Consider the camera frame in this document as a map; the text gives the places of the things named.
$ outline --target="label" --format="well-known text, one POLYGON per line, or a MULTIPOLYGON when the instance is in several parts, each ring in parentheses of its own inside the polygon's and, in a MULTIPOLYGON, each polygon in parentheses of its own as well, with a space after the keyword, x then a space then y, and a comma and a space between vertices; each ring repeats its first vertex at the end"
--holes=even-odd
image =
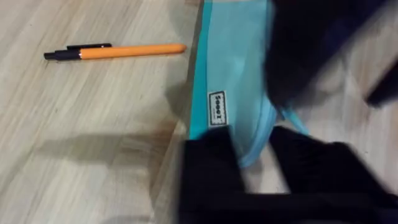
POLYGON ((208 94, 209 127, 228 124, 225 91, 208 94))

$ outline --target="teal bag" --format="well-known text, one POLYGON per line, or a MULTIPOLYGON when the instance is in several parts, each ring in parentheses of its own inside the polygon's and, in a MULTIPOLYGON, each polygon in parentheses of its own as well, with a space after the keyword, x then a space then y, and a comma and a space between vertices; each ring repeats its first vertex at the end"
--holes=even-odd
MULTIPOLYGON (((277 119, 262 71, 272 17, 272 3, 266 0, 207 1, 203 6, 189 136, 196 139, 209 128, 230 126, 242 167, 259 157, 277 119)), ((307 132, 291 110, 282 115, 307 132)))

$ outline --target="wooden surface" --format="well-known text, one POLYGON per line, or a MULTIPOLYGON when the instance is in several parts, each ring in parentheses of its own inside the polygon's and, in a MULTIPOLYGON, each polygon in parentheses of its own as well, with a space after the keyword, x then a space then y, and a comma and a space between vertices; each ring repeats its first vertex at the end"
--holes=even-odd
POLYGON ((0 0, 0 223, 154 222, 198 6, 0 0), (184 43, 181 55, 48 62, 70 44, 184 43))
MULTIPOLYGON (((197 12, 191 0, 0 0, 0 224, 173 222, 197 12), (189 49, 89 62, 42 58, 99 42, 189 49)), ((391 7, 363 30, 298 108, 312 135, 352 144, 395 193, 398 108, 372 110, 362 97, 398 53, 397 12, 391 7)), ((256 192, 285 190, 269 150, 246 174, 256 192)))

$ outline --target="pen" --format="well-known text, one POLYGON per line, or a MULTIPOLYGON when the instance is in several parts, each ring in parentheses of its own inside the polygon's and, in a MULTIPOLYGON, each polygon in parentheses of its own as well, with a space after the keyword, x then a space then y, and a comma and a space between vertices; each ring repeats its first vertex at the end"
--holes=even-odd
POLYGON ((99 58, 132 57, 143 55, 178 54, 185 51, 183 44, 140 45, 112 47, 111 44, 71 45, 66 50, 44 53, 46 60, 89 60, 99 58))

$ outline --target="pen clip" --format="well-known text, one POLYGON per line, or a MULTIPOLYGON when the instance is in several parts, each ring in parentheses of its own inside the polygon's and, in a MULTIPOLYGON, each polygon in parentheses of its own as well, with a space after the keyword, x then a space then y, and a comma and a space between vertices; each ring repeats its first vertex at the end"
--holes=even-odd
POLYGON ((67 46, 68 50, 78 50, 78 49, 87 49, 87 48, 103 48, 103 47, 112 47, 112 44, 84 44, 84 45, 69 45, 67 46))

